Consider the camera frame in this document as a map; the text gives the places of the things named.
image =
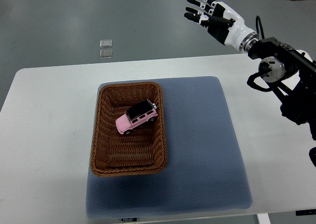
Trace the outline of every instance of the black cable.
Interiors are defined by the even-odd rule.
[[[251,88],[255,89],[255,90],[259,90],[259,91],[262,91],[262,92],[270,92],[273,90],[272,87],[270,87],[270,85],[268,84],[269,88],[263,88],[261,86],[259,86],[258,84],[255,83],[255,79],[270,72],[271,69],[270,68],[267,68],[266,70],[263,70],[261,72],[257,72],[253,75],[251,75],[249,78],[248,78],[248,81],[247,81],[247,85],[249,85]]]
[[[264,39],[265,34],[263,33],[263,27],[262,27],[262,23],[261,23],[261,19],[259,15],[257,15],[256,17],[256,30],[257,30],[257,34],[261,34],[261,38]]]

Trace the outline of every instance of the white table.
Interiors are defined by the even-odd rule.
[[[316,208],[316,168],[308,156],[316,142],[308,125],[297,126],[281,116],[272,92],[247,86],[258,64],[234,54],[20,70],[0,112],[0,223],[91,223],[85,195],[99,85],[171,77],[219,78],[253,204],[246,210],[140,221]],[[287,84],[293,87],[297,80],[294,76]]]

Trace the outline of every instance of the robotic finger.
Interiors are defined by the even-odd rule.
[[[217,28],[220,28],[222,30],[227,30],[229,27],[232,27],[234,22],[235,22],[232,19],[227,20],[227,19],[222,18],[222,17],[208,15],[206,13],[203,13],[203,12],[198,11],[198,10],[194,10],[192,8],[189,8],[189,7],[187,7],[186,10],[188,12],[186,12],[184,14],[184,16],[188,20],[192,20],[192,21],[200,24],[201,26],[203,26],[207,29],[208,29],[208,27],[217,27]]]
[[[188,3],[191,3],[193,5],[200,7],[202,10],[205,10],[207,13],[209,13],[211,15],[213,14],[214,8],[210,7],[210,5],[199,2],[197,0],[187,0],[187,1],[188,1]]]

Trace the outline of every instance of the gray floor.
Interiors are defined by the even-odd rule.
[[[266,37],[316,59],[316,0],[222,1],[248,27],[255,29],[260,15]],[[186,0],[0,0],[0,108],[22,68],[237,53],[185,19],[186,6]],[[101,39],[113,39],[113,58],[99,59]],[[316,223],[316,217],[296,217],[294,212],[270,217],[272,224]],[[245,216],[181,223],[257,221]]]

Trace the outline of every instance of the black car roof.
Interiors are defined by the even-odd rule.
[[[149,103],[148,99],[143,100],[142,102],[139,102],[138,104],[130,107],[126,110],[126,114],[129,116],[131,120],[134,120],[138,116],[147,113],[148,111],[152,110],[153,107]]]

